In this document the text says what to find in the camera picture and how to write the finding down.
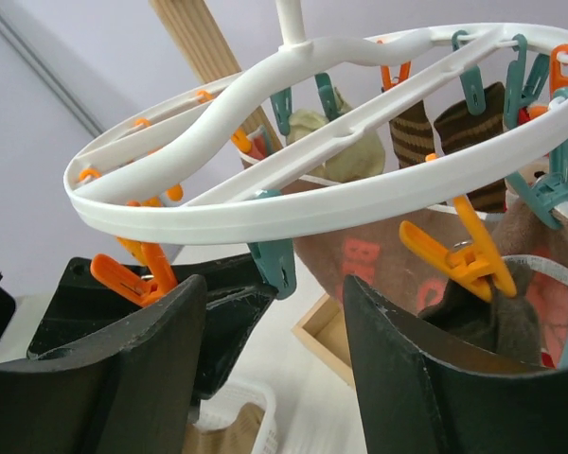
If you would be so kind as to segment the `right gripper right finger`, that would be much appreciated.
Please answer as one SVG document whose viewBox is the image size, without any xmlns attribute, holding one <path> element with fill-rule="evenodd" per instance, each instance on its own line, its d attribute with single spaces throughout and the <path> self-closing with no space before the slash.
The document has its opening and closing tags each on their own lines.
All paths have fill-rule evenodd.
<svg viewBox="0 0 568 454">
<path fill-rule="evenodd" d="M 480 349 L 344 280 L 346 332 L 370 453 L 568 453 L 568 368 Z"/>
</svg>

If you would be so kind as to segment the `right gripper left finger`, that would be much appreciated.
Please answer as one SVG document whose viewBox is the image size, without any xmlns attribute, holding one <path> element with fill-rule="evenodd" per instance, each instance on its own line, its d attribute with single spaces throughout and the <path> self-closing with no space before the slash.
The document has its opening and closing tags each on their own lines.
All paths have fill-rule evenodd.
<svg viewBox="0 0 568 454">
<path fill-rule="evenodd" d="M 179 453 L 206 283 L 35 359 L 0 363 L 0 453 Z"/>
</svg>

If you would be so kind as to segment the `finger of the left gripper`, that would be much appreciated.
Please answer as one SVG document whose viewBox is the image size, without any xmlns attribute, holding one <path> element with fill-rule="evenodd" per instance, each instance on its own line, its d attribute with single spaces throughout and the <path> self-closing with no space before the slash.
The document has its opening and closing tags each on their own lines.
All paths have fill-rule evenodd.
<svg viewBox="0 0 568 454">
<path fill-rule="evenodd" d="M 99 283 L 91 260 L 74 257 L 27 348 L 36 358 L 92 334 L 139 307 Z M 207 285 L 204 333 L 193 396 L 210 399 L 226 382 L 242 349 L 277 295 L 248 253 L 198 264 L 174 265 L 178 281 L 201 275 Z"/>
</svg>

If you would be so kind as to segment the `white round clip hanger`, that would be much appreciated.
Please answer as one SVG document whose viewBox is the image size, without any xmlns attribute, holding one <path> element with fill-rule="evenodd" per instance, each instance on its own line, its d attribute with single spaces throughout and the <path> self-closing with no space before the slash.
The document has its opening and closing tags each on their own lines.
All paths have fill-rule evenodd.
<svg viewBox="0 0 568 454">
<path fill-rule="evenodd" d="M 129 135 L 108 131 L 72 159 L 63 185 L 85 223 L 110 235 L 183 245 L 307 236 L 391 218 L 472 191 L 568 138 L 566 99 L 523 126 L 431 164 L 288 196 L 259 196 L 294 182 L 490 54 L 512 46 L 516 35 L 525 36 L 539 53 L 568 44 L 568 30 L 558 27 L 469 24 L 461 49 L 199 197 L 178 207 L 132 207 L 132 201 L 158 195 L 198 171 L 270 95 L 343 62 L 380 66 L 415 59 L 454 33 L 454 26 L 446 25 L 370 38 L 308 39 L 298 2 L 281 1 L 277 12 L 283 45 L 250 69 L 207 84 L 215 94 L 212 101 L 199 103 L 186 92 L 154 107 L 159 123 Z"/>
</svg>

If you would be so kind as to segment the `yellow clip front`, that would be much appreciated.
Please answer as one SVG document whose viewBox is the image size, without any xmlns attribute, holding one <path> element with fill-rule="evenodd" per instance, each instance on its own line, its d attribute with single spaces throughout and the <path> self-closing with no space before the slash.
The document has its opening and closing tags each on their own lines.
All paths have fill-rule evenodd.
<svg viewBox="0 0 568 454">
<path fill-rule="evenodd" d="M 484 223 L 469 199 L 458 196 L 453 206 L 471 237 L 468 245 L 449 250 L 412 222 L 399 226 L 399 239 L 407 249 L 480 299 L 492 300 L 492 287 L 506 297 L 517 295 L 515 281 Z"/>
</svg>

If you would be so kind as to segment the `teal clip front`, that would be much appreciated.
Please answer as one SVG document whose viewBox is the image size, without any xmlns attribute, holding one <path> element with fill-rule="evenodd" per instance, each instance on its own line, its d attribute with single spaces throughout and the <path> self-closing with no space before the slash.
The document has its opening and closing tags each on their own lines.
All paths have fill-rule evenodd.
<svg viewBox="0 0 568 454">
<path fill-rule="evenodd" d="M 290 238 L 253 241 L 247 247 L 262 282 L 275 288 L 275 298 L 291 297 L 297 288 L 293 241 Z"/>
</svg>

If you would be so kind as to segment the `dark brown sock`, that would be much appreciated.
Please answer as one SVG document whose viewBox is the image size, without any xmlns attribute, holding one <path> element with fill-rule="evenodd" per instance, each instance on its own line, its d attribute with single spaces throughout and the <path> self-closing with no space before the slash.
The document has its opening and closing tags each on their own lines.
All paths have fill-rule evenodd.
<svg viewBox="0 0 568 454">
<path fill-rule="evenodd" d="M 492 290 L 485 302 L 453 280 L 445 287 L 442 300 L 418 313 L 420 319 L 457 338 L 524 363 L 541 365 L 541 323 L 526 298 L 534 271 L 526 264 L 509 262 L 517 295 L 505 296 Z"/>
</svg>

